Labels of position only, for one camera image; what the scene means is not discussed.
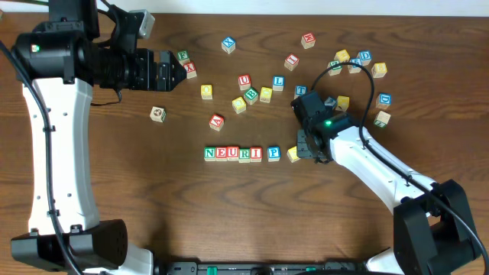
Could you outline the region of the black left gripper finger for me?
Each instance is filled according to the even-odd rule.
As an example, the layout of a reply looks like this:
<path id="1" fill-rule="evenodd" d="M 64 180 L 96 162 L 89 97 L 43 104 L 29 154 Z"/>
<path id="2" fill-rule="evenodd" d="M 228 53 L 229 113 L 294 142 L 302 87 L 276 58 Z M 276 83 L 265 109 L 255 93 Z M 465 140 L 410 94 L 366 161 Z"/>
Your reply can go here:
<path id="1" fill-rule="evenodd" d="M 180 64 L 179 60 L 176 58 L 175 54 L 172 51 L 168 51 L 168 63 L 169 63 L 169 68 L 172 69 L 172 71 L 178 71 L 183 68 L 183 66 Z"/>
<path id="2" fill-rule="evenodd" d="M 182 81 L 187 78 L 186 69 L 180 64 L 169 65 L 167 85 L 168 91 L 174 90 Z"/>

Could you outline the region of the blue T wooden block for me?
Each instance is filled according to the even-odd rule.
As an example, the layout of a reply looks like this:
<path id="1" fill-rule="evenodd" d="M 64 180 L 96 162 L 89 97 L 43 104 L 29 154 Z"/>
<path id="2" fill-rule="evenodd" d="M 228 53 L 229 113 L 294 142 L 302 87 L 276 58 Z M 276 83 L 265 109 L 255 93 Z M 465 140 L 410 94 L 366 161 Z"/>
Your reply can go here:
<path id="1" fill-rule="evenodd" d="M 294 98 L 297 99 L 298 97 L 305 95 L 307 92 L 308 92 L 307 86 L 296 86 L 294 91 Z"/>

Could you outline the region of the green white Z block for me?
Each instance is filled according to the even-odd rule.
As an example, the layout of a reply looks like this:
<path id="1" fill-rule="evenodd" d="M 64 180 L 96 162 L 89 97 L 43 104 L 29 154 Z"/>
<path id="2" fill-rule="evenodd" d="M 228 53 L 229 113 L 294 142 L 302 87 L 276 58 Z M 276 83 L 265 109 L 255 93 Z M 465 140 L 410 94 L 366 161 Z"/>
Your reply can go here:
<path id="1" fill-rule="evenodd" d="M 374 125 L 385 128 L 388 125 L 391 115 L 384 111 L 379 111 L 374 119 Z"/>

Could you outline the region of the red E wooden block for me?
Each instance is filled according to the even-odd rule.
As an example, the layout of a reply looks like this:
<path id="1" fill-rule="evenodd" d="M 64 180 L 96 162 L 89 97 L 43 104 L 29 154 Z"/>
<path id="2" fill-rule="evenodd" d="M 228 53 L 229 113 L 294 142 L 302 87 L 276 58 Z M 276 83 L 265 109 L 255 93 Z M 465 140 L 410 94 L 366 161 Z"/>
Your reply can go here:
<path id="1" fill-rule="evenodd" d="M 227 147 L 216 147 L 215 148 L 215 159 L 217 161 L 227 161 Z"/>

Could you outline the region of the red u block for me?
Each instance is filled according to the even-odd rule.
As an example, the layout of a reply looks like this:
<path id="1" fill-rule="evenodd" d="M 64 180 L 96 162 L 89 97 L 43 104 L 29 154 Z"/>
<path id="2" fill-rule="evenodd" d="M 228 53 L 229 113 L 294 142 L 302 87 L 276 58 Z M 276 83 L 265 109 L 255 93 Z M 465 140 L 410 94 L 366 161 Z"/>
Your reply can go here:
<path id="1" fill-rule="evenodd" d="M 238 161 L 239 159 L 239 147 L 226 147 L 227 161 Z"/>
<path id="2" fill-rule="evenodd" d="M 238 77 L 238 85 L 241 91 L 251 88 L 251 77 L 249 74 L 240 75 Z"/>

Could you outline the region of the yellow acorn wooden block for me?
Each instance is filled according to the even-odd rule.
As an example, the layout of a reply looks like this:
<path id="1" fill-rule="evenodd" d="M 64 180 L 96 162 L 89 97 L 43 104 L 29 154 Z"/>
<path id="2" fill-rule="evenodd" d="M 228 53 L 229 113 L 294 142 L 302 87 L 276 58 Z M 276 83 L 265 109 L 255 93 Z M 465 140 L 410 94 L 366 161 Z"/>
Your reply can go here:
<path id="1" fill-rule="evenodd" d="M 232 100 L 232 107 L 237 114 L 240 114 L 247 109 L 247 104 L 242 97 L 237 97 L 236 99 Z"/>

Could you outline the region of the blue P wooden block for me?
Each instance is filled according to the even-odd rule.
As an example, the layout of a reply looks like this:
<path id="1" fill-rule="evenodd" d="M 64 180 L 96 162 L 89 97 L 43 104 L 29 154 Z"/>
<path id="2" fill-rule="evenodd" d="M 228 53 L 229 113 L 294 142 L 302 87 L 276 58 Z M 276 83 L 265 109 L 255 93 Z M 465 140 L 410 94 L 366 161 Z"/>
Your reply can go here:
<path id="1" fill-rule="evenodd" d="M 280 158 L 281 158 L 281 152 L 279 147 L 274 146 L 274 147 L 269 147 L 267 149 L 267 160 L 269 162 L 279 161 Z"/>

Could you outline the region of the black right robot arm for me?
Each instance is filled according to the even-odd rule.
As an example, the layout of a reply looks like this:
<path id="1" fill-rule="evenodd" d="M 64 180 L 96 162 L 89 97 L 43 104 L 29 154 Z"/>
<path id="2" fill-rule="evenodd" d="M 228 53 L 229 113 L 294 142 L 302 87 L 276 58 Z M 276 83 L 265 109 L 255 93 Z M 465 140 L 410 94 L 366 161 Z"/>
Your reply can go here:
<path id="1" fill-rule="evenodd" d="M 412 170 L 316 92 L 294 99 L 291 107 L 302 127 L 298 157 L 343 166 L 393 215 L 393 247 L 366 260 L 367 272 L 450 274 L 482 256 L 468 198 L 457 182 L 437 183 Z"/>

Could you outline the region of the green F wooden block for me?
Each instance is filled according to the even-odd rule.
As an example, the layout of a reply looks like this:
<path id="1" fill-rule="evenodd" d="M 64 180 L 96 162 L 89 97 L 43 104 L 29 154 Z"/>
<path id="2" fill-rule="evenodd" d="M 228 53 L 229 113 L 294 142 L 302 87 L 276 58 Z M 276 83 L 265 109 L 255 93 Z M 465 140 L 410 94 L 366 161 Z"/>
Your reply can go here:
<path id="1" fill-rule="evenodd" d="M 187 50 L 181 50 L 176 53 L 176 57 L 181 65 L 185 65 L 190 62 L 189 53 Z"/>

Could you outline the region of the red i block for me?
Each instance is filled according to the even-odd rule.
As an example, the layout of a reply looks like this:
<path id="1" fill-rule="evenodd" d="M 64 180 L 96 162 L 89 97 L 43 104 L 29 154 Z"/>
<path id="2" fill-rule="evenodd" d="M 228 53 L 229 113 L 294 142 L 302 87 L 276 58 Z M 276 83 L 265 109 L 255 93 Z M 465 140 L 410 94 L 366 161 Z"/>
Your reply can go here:
<path id="1" fill-rule="evenodd" d="M 251 147 L 250 148 L 250 161 L 251 162 L 261 162 L 263 158 L 263 149 L 261 147 Z"/>
<path id="2" fill-rule="evenodd" d="M 299 64 L 299 61 L 300 61 L 299 57 L 296 56 L 295 54 L 291 53 L 284 60 L 284 66 L 288 70 L 293 71 L 297 67 L 297 65 Z"/>

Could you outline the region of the green B wooden block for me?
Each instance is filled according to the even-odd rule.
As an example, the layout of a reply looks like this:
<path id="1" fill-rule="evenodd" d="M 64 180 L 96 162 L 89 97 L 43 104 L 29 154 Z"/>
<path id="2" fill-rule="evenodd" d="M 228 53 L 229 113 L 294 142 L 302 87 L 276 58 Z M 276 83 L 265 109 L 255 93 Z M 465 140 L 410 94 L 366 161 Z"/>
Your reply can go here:
<path id="1" fill-rule="evenodd" d="M 252 87 L 248 89 L 243 95 L 244 100 L 249 105 L 253 105 L 258 100 L 258 97 L 259 97 L 258 92 Z"/>

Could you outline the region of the green R wooden block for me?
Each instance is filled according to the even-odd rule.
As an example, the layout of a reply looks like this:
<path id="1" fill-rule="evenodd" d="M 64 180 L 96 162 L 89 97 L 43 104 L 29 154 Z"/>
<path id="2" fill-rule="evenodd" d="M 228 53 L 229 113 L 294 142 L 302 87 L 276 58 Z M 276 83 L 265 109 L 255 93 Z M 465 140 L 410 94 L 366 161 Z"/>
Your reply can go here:
<path id="1" fill-rule="evenodd" d="M 239 163 L 250 163 L 251 162 L 251 150 L 249 148 L 240 148 L 238 155 Z"/>

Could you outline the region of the green N wooden block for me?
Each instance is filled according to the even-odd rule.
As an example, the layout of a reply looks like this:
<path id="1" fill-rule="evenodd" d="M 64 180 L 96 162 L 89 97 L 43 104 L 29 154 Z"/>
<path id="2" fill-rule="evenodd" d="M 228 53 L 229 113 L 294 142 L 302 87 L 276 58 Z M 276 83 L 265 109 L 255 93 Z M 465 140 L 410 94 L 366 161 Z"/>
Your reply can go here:
<path id="1" fill-rule="evenodd" d="M 216 148 L 215 147 L 205 147 L 203 151 L 203 156 L 205 161 L 216 161 Z"/>

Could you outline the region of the red A wooden block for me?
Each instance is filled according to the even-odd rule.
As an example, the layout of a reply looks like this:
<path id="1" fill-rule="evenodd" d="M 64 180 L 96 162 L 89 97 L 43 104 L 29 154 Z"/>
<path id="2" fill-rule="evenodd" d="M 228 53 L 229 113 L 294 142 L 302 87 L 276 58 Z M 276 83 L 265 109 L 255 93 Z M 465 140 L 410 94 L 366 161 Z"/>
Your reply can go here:
<path id="1" fill-rule="evenodd" d="M 221 131 L 225 119 L 221 115 L 214 114 L 209 120 L 209 127 L 215 131 Z"/>

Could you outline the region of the yellow block mid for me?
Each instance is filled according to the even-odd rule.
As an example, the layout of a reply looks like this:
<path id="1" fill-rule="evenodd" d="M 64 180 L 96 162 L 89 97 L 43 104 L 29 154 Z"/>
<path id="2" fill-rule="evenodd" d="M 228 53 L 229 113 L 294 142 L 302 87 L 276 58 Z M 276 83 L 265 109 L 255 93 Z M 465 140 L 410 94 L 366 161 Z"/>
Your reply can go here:
<path id="1" fill-rule="evenodd" d="M 297 146 L 291 147 L 287 151 L 287 157 L 289 158 L 291 163 L 295 163 L 300 159 L 297 155 Z"/>

